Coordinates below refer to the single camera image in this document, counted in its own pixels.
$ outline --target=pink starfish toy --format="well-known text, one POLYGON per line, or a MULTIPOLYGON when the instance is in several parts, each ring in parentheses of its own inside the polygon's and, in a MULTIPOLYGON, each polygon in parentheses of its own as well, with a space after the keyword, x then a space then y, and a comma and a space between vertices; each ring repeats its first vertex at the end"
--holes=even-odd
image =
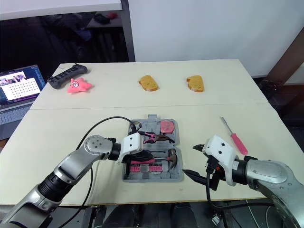
POLYGON ((84 81, 84 79, 81 77, 79 79, 71 79, 71 85, 67 89, 68 93, 77 93, 79 91, 86 91, 87 89, 91 88, 92 84, 87 83, 84 81))

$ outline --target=laptop screen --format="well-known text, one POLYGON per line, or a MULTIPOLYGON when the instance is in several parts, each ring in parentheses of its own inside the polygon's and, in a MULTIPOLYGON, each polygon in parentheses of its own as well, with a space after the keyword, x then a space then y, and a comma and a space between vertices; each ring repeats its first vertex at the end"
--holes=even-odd
POLYGON ((0 106, 36 98, 45 81, 37 65, 0 73, 0 106))

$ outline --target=white wall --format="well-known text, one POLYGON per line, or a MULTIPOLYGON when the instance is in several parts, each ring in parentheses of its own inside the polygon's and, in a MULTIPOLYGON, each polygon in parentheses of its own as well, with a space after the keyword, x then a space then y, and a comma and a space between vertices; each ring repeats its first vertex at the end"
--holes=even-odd
POLYGON ((303 0, 129 0, 135 59, 239 58, 267 75, 304 26, 303 0))
POLYGON ((294 72, 293 75, 285 82, 285 85, 304 85, 304 63, 294 72))
POLYGON ((121 9, 120 0, 0 0, 0 20, 121 9))

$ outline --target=gray plastic tool case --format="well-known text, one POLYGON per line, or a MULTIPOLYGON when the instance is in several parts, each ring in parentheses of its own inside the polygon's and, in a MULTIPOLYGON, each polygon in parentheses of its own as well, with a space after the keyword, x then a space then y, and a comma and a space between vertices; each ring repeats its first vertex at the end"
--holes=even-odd
POLYGON ((169 156, 169 149, 174 148, 177 156, 177 164, 174 168, 170 170, 171 162, 169 161, 156 161, 155 164, 162 166, 162 172, 149 171, 149 164, 140 164, 139 172, 128 171, 127 165, 123 165, 123 181, 124 182, 179 182, 183 179, 182 172, 182 158, 181 151, 175 146, 179 144, 179 131, 175 120, 173 119, 157 119, 156 115, 148 115, 148 119, 132 120, 133 122, 140 122, 142 124, 139 131, 142 132, 154 132, 156 134, 161 134, 161 121, 171 121, 174 124, 174 131, 171 134, 166 134, 175 141, 171 143, 169 141, 156 141, 155 143, 146 143, 143 145, 144 150, 148 150, 155 158, 163 158, 169 156))

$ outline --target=gray toolbox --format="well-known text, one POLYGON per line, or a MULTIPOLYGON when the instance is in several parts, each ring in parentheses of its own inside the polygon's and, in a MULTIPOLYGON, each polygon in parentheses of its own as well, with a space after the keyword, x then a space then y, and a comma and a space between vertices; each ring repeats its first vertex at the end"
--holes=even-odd
MULTIPOLYGON (((151 164, 124 164, 123 165, 123 181, 124 182, 179 182, 183 179, 182 172, 182 158, 181 151, 175 146, 179 144, 179 131, 177 123, 173 119, 157 119, 156 115, 148 115, 148 119, 132 120, 135 125, 136 122, 141 124, 138 131, 153 132, 155 134, 161 133, 161 121, 170 121, 174 124, 172 133, 165 134, 173 139, 175 143, 170 141, 156 141, 155 143, 145 143, 144 150, 149 151, 155 158, 169 157, 170 149, 175 149, 177 156, 177 164, 170 169, 170 161, 156 160, 151 164)), ((131 127, 129 127, 128 134, 131 134, 131 127)))

